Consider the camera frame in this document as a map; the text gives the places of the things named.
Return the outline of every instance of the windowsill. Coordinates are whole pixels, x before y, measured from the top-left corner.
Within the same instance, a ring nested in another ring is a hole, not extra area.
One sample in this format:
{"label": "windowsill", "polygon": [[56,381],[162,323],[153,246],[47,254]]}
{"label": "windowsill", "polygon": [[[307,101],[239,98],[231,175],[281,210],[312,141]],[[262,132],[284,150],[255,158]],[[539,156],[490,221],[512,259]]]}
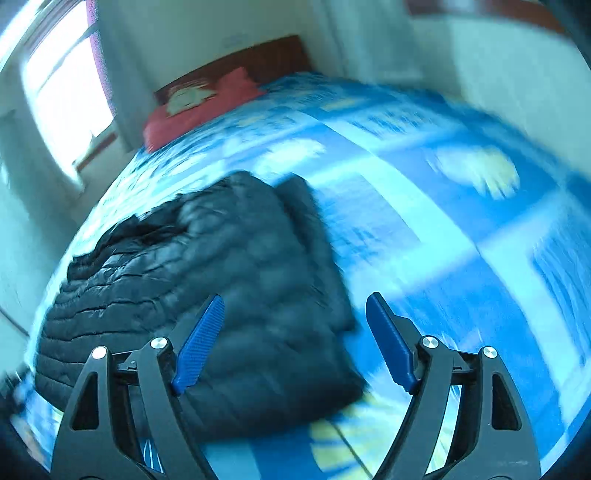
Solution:
{"label": "windowsill", "polygon": [[117,140],[117,132],[111,131],[109,133],[109,130],[110,128],[107,128],[107,130],[104,132],[106,135],[100,135],[98,137],[100,140],[98,140],[98,142],[90,148],[84,157],[74,162],[74,168],[78,173],[84,170],[90,164],[90,162],[92,162],[103,150],[105,150],[109,145]]}

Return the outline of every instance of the window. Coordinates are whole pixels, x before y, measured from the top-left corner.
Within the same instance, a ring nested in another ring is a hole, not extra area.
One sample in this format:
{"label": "window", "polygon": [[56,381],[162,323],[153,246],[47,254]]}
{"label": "window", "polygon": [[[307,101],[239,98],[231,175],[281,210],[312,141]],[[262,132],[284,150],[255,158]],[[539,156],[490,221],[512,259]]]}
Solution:
{"label": "window", "polygon": [[41,40],[24,69],[39,130],[53,157],[72,165],[113,121],[96,69],[86,1],[76,4]]}

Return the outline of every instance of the blue plastic lever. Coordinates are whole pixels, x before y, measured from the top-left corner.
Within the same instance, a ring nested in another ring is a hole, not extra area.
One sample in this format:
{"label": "blue plastic lever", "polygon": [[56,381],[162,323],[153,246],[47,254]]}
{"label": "blue plastic lever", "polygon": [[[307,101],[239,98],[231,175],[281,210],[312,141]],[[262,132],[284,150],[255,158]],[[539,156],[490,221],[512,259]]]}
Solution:
{"label": "blue plastic lever", "polygon": [[197,383],[205,360],[222,328],[224,304],[218,295],[208,305],[177,355],[177,372],[171,383],[176,395]]}
{"label": "blue plastic lever", "polygon": [[[420,340],[419,331],[410,320],[394,315],[379,293],[368,297],[365,315],[392,379],[406,392],[414,394],[420,382],[415,375],[416,343],[408,343]],[[409,325],[404,325],[408,330],[406,339],[396,327],[395,319],[408,322]]]}

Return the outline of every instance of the wooden headboard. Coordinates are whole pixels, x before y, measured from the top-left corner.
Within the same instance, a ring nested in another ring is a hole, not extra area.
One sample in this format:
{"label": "wooden headboard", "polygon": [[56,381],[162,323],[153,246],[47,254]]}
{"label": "wooden headboard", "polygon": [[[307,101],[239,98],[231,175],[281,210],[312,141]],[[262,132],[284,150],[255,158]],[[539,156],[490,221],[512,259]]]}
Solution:
{"label": "wooden headboard", "polygon": [[300,38],[291,35],[245,48],[199,67],[155,92],[156,99],[160,105],[164,105],[168,102],[168,93],[172,87],[200,79],[214,83],[238,67],[246,68],[251,79],[259,84],[312,69]]}

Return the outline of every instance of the black puffer jacket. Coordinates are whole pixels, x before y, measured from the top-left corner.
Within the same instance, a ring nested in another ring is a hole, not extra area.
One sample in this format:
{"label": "black puffer jacket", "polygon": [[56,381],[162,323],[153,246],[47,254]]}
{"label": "black puffer jacket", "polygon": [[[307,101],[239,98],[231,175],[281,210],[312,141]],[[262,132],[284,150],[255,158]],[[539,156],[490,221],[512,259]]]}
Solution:
{"label": "black puffer jacket", "polygon": [[200,442],[280,431],[361,397],[338,335],[355,320],[309,188],[246,172],[129,218],[73,260],[43,327],[37,390],[63,410],[94,347],[139,349],[212,293],[225,325],[181,396]]}

